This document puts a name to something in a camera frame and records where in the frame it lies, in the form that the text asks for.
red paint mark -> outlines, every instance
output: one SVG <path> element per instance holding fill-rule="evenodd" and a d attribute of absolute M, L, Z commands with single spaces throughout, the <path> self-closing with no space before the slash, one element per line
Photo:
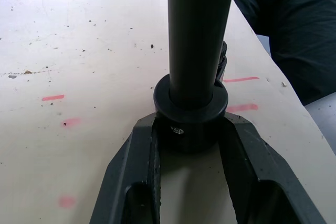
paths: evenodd
<path fill-rule="evenodd" d="M 73 196 L 64 195 L 59 197 L 58 206 L 61 208 L 72 208 L 76 203 L 76 200 Z"/>
<path fill-rule="evenodd" d="M 61 122 L 62 127 L 73 127 L 81 122 L 80 118 L 69 118 Z"/>
<path fill-rule="evenodd" d="M 250 104 L 242 104 L 242 105 L 237 105 L 237 106 L 229 106 L 226 108 L 226 112 L 229 112 L 229 113 L 245 111 L 245 110 L 258 110 L 258 105 L 254 103 L 250 103 Z"/>
<path fill-rule="evenodd" d="M 238 81 L 249 81 L 249 80 L 258 80 L 259 77 L 246 77 L 246 78 L 239 78 L 239 79 L 226 79 L 224 82 L 238 82 Z"/>
<path fill-rule="evenodd" d="M 60 94 L 60 95 L 54 95 L 52 97 L 43 97 L 42 101 L 53 101 L 53 100 L 58 100 L 58 99 L 63 99 L 64 95 Z"/>

gray fabric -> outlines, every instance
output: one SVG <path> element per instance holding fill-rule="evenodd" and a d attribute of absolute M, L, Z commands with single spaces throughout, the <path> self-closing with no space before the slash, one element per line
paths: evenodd
<path fill-rule="evenodd" d="M 336 0 L 235 0 L 303 105 L 336 92 Z"/>

dark gray pipe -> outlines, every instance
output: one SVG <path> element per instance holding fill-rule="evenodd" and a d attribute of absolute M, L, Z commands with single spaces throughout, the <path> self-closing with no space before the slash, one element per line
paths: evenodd
<path fill-rule="evenodd" d="M 231 0 L 168 0 L 170 97 L 181 109 L 206 106 Z"/>

